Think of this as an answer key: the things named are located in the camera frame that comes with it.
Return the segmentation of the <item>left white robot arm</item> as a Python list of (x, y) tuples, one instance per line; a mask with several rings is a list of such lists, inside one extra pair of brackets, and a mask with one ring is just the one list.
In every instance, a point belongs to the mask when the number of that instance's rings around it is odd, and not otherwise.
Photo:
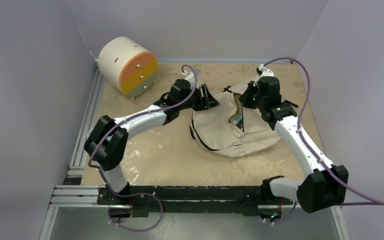
[(111, 189), (110, 199), (118, 205), (129, 199), (130, 185), (121, 169), (121, 161), (130, 139), (152, 128), (167, 125), (182, 110), (193, 109), (198, 112), (219, 105), (206, 84), (197, 86), (186, 79), (177, 79), (169, 92), (142, 111), (119, 118), (107, 115), (100, 117), (83, 149), (92, 161), (97, 162), (104, 182)]

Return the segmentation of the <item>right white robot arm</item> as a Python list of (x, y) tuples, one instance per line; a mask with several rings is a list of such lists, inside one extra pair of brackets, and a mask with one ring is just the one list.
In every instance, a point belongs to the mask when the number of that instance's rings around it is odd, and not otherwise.
[(260, 196), (268, 204), (279, 198), (292, 200), (306, 213), (313, 213), (342, 204), (346, 196), (349, 172), (344, 165), (335, 165), (327, 157), (317, 159), (321, 151), (308, 136), (294, 107), (282, 100), (280, 82), (274, 76), (263, 76), (251, 80), (239, 98), (242, 106), (257, 109), (261, 118), (268, 123), (289, 147), (305, 176), (303, 181), (275, 176), (263, 180)]

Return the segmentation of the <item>beige canvas backpack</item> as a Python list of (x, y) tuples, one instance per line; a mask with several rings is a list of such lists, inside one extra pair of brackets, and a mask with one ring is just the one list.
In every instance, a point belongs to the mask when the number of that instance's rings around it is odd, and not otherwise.
[[(248, 83), (256, 81), (261, 91), (259, 109), (242, 106), (240, 96)], [(254, 77), (227, 86), (213, 96), (220, 106), (193, 111), (189, 125), (191, 136), (206, 150), (230, 157), (242, 157), (276, 145), (281, 137), (275, 124), (284, 117), (296, 115), (295, 104), (282, 101), (280, 82), (276, 77)], [(243, 115), (243, 129), (233, 121)]]

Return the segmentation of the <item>green white glue stick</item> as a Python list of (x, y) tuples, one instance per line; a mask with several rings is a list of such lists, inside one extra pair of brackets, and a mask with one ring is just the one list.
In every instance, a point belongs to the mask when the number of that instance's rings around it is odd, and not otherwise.
[(235, 125), (241, 125), (242, 123), (243, 123), (243, 115), (241, 114), (241, 115), (239, 115), (234, 121), (233, 121), (233, 123), (235, 124)]

